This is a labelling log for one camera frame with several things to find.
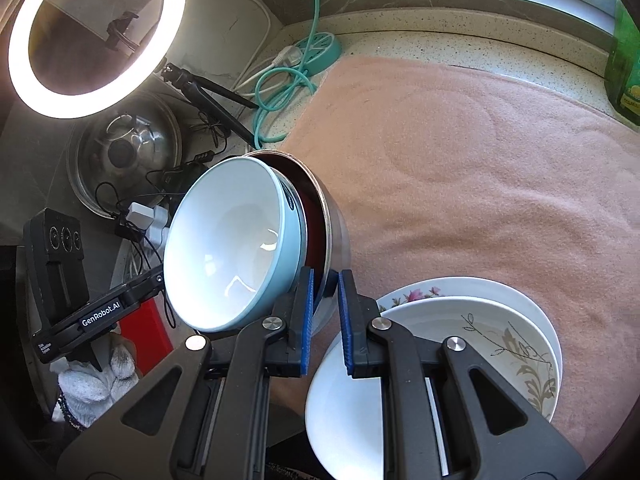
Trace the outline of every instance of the stack of plates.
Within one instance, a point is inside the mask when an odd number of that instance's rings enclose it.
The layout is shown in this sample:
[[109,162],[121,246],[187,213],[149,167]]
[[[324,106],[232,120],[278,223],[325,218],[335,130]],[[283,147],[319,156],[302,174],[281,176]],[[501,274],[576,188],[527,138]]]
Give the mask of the stack of plates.
[[[524,294],[481,278],[435,278],[399,288],[380,298],[378,306],[383,317],[416,336],[463,337],[547,420],[553,417],[562,379],[560,343],[548,317]],[[340,335],[316,372],[305,418],[311,446],[336,480],[383,479],[380,380],[347,375]],[[446,476],[437,416],[434,425]]]

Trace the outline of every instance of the green bottle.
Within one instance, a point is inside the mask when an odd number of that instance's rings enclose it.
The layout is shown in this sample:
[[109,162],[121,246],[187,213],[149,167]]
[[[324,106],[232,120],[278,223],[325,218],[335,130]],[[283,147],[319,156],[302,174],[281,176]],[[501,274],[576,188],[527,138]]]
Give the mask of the green bottle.
[[640,31],[620,0],[604,86],[616,111],[640,125]]

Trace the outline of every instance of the light blue bowl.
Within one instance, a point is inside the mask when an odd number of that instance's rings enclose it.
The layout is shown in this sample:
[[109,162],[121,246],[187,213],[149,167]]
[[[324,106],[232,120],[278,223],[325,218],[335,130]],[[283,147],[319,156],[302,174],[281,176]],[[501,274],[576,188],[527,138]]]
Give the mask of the light blue bowl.
[[164,251],[175,313],[202,332],[240,328],[270,313],[300,266],[296,203],[265,163],[220,162],[180,203]]

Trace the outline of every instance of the pink blanket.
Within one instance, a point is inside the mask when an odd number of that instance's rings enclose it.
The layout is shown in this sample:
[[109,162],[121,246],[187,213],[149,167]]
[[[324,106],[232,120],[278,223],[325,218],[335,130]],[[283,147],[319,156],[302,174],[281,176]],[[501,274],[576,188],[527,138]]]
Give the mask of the pink blanket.
[[[480,276],[539,304],[564,355],[553,424],[597,457],[640,394],[638,134],[519,80],[348,57],[283,149],[340,206],[361,293]],[[301,411],[306,383],[284,384]]]

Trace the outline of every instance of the teal cable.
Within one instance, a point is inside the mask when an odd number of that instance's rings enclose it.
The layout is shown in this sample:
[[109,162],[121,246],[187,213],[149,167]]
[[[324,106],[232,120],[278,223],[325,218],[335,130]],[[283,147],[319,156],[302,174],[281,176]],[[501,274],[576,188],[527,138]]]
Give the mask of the teal cable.
[[[314,0],[314,18],[311,22],[309,39],[306,42],[305,51],[302,54],[302,60],[300,60],[300,64],[296,68],[279,66],[267,70],[267,72],[260,76],[260,79],[258,79],[257,83],[255,84],[255,101],[256,104],[260,107],[260,109],[254,115],[254,144],[256,149],[258,150],[262,148],[262,144],[264,142],[280,142],[281,140],[284,140],[285,137],[287,137],[287,134],[282,134],[277,137],[261,136],[260,129],[267,115],[270,112],[277,112],[279,110],[282,110],[285,106],[287,106],[293,99],[293,95],[295,94],[296,89],[299,86],[306,86],[307,88],[309,88],[309,91],[312,94],[316,91],[316,86],[311,81],[309,81],[308,77],[306,76],[308,71],[305,69],[305,65],[311,51],[312,40],[316,35],[319,17],[320,0]],[[260,97],[260,87],[262,86],[262,83],[264,83],[264,81],[270,76],[281,72],[291,74],[293,76],[293,81],[284,85],[283,88],[278,90],[274,95],[270,96],[267,99],[267,102],[264,102]]]

